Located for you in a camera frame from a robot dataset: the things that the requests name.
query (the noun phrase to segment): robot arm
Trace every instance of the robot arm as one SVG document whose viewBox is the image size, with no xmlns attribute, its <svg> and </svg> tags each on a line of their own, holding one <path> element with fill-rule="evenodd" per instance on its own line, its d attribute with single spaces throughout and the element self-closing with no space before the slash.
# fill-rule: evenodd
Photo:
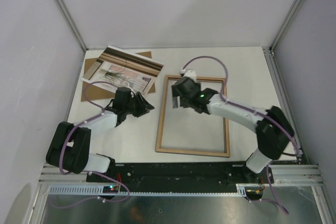
<svg viewBox="0 0 336 224">
<path fill-rule="evenodd" d="M 107 129 L 117 127 L 129 114 L 138 118 L 154 109 L 139 92 L 134 94 L 129 88 L 118 88 L 115 94 L 112 106 L 107 106 L 92 121 L 84 121 L 83 127 L 78 127 L 71 135 L 70 142 L 73 142 L 73 145 L 66 146 L 62 160 L 65 170 L 76 174 L 83 171 L 105 173 L 114 165 L 114 160 L 89 153 L 91 138 Z M 68 122 L 58 125 L 46 156 L 48 164 L 59 167 L 62 148 L 74 127 L 74 124 Z"/>
<path fill-rule="evenodd" d="M 258 148 L 246 162 L 246 167 L 253 173 L 260 173 L 266 165 L 278 160 L 289 143 L 284 133 L 264 116 L 272 118 L 294 136 L 294 131 L 280 108 L 273 106 L 270 110 L 263 110 L 238 102 L 223 101 L 216 90 L 201 90 L 201 84 L 196 81 L 196 73 L 193 70 L 187 70 L 183 77 L 172 85 L 172 94 L 175 108 L 181 106 L 192 108 L 198 113 L 222 116 L 255 132 Z"/>
</svg>

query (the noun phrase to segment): cardboard sheet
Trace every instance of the cardboard sheet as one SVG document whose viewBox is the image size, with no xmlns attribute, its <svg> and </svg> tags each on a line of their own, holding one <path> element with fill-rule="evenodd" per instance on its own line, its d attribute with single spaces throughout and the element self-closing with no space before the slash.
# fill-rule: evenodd
<svg viewBox="0 0 336 224">
<path fill-rule="evenodd" d="M 142 55 L 148 58 L 152 58 L 152 53 L 149 52 L 139 52 L 137 53 L 138 55 Z M 92 66 L 92 64 L 96 61 L 97 58 L 93 59 L 86 59 L 84 62 L 84 73 Z M 88 85 L 87 82 L 83 82 L 83 87 L 82 87 L 82 96 L 81 96 L 81 101 L 86 101 L 84 97 L 84 89 Z M 155 93 L 155 84 L 150 88 L 149 93 Z M 100 87 L 96 86 L 90 86 L 87 89 L 87 97 L 94 101 L 94 100 L 100 100 L 100 99 L 112 99 L 114 98 L 114 93 L 107 91 L 105 89 L 102 89 Z"/>
</svg>

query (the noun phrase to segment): wooden frame edge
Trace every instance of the wooden frame edge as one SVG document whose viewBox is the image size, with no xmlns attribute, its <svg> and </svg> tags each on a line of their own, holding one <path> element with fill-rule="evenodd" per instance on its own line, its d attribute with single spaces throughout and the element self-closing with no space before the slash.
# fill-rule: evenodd
<svg viewBox="0 0 336 224">
<path fill-rule="evenodd" d="M 166 75 L 163 82 L 163 93 L 160 107 L 159 123 L 156 132 L 156 141 L 155 141 L 155 152 L 162 153 L 173 153 L 173 154 L 188 154 L 188 155 L 200 155 L 200 156 L 216 156 L 216 157 L 230 157 L 230 139 L 229 139 L 229 122 L 228 119 L 223 118 L 223 127 L 224 127 L 224 147 L 225 152 L 209 152 L 209 151 L 189 151 L 189 150 L 180 150 L 180 149 L 170 149 L 162 148 L 162 137 L 163 137 L 163 125 L 164 125 L 164 116 L 165 108 L 167 102 L 167 93 L 168 93 L 168 82 L 170 80 L 178 80 L 180 76 Z M 215 78 L 215 77 L 197 77 L 198 81 L 203 82 L 223 82 L 225 78 Z M 227 94 L 226 86 L 224 87 L 224 95 Z"/>
</svg>

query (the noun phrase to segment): gray wall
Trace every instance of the gray wall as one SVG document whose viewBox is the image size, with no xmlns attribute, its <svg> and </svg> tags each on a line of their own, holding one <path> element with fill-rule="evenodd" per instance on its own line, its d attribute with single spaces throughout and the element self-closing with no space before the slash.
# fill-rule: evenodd
<svg viewBox="0 0 336 224">
<path fill-rule="evenodd" d="M 336 207 L 336 0 L 306 0 L 276 48 L 303 146 Z"/>
<path fill-rule="evenodd" d="M 53 0 L 0 6 L 0 223 L 20 223 L 83 52 Z"/>
<path fill-rule="evenodd" d="M 88 48 L 171 48 L 268 46 L 294 0 L 64 1 Z"/>
</svg>

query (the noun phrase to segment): photograph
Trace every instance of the photograph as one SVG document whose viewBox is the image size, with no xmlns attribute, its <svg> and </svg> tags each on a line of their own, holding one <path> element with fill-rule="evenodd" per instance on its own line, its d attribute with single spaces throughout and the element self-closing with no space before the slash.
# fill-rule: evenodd
<svg viewBox="0 0 336 224">
<path fill-rule="evenodd" d="M 133 92 L 146 95 L 153 86 L 163 65 L 144 56 L 108 47 L 95 63 L 85 72 L 82 80 L 115 93 L 118 87 L 130 88 Z"/>
</svg>

